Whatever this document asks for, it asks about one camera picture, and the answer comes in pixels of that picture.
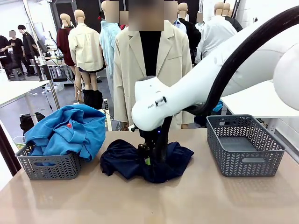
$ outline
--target empty basket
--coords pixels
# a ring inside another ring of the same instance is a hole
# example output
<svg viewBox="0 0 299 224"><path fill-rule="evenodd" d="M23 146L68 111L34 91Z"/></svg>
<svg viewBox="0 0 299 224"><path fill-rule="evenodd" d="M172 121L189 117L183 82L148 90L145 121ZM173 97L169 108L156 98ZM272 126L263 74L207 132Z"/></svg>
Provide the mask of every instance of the empty basket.
<svg viewBox="0 0 299 224"><path fill-rule="evenodd" d="M227 177L275 176L284 144L250 115L207 117L207 141Z"/></svg>
<svg viewBox="0 0 299 224"><path fill-rule="evenodd" d="M15 156L20 161L31 180L70 180L75 179L81 170L81 159L77 154L55 156L28 156L26 145Z"/></svg>

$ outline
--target beige coat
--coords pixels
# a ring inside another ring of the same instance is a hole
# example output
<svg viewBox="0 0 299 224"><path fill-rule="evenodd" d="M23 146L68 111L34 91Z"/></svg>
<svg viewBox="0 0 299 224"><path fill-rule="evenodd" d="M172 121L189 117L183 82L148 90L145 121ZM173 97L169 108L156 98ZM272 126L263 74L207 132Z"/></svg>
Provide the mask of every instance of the beige coat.
<svg viewBox="0 0 299 224"><path fill-rule="evenodd" d="M146 77L139 31L125 28L116 36L114 55L114 119L133 125L131 112L135 104L135 82ZM186 34L164 21L161 33L156 76L167 86L174 85L192 69L189 41ZM193 122L193 115L181 112L171 127Z"/></svg>
<svg viewBox="0 0 299 224"><path fill-rule="evenodd" d="M80 23L69 34L69 46L73 62L85 71L103 68L100 34L86 24Z"/></svg>

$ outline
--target black jacket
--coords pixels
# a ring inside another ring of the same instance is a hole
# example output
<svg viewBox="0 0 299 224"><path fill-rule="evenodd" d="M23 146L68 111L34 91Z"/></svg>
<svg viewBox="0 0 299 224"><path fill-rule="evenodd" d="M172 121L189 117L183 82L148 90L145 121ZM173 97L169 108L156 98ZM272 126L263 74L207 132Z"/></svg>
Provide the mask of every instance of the black jacket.
<svg viewBox="0 0 299 224"><path fill-rule="evenodd" d="M196 29L195 25L191 22L184 20L183 18L179 18L180 22L186 26L187 36L189 39L190 49L196 49L200 40L201 33L198 29Z"/></svg>
<svg viewBox="0 0 299 224"><path fill-rule="evenodd" d="M243 27L240 25L240 23L233 18L230 18L228 15L224 16L226 21L229 21L233 27L236 29L237 32L240 32L241 30L243 30Z"/></svg>

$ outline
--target dark blue garment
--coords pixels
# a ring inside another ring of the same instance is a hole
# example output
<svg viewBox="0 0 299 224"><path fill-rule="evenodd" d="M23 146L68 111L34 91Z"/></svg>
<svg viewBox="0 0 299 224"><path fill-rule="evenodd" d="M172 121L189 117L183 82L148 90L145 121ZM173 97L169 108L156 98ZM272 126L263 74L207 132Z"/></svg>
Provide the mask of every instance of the dark blue garment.
<svg viewBox="0 0 299 224"><path fill-rule="evenodd" d="M91 161L105 140L105 115L86 105L65 106L25 134L36 145L31 156L77 153Z"/></svg>
<svg viewBox="0 0 299 224"><path fill-rule="evenodd" d="M127 180L143 176L151 183L164 183L183 175L193 154L188 148L174 142L168 145L165 163L151 159L150 165L147 165L134 146L124 140L116 140L101 156L100 165L108 176L118 171Z"/></svg>

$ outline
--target mannequin leg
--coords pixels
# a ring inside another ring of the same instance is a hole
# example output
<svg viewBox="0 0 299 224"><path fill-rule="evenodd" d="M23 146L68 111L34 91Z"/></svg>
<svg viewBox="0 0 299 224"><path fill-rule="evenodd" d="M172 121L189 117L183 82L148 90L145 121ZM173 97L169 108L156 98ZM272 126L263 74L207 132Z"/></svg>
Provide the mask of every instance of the mannequin leg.
<svg viewBox="0 0 299 224"><path fill-rule="evenodd" d="M89 73L90 74L90 80L92 82L93 90L98 90L98 84L97 84L97 74L96 73Z"/></svg>
<svg viewBox="0 0 299 224"><path fill-rule="evenodd" d="M91 89L91 83L90 83L90 76L89 76L89 72L86 71L81 71L80 72L83 78L83 81L85 83L85 89L86 90L90 90Z"/></svg>
<svg viewBox="0 0 299 224"><path fill-rule="evenodd" d="M83 101L81 93L79 93L79 98L78 98L78 88L80 91L82 90L81 73L78 67L70 66L70 68L72 72L75 74L75 99L76 100L79 99L79 101Z"/></svg>

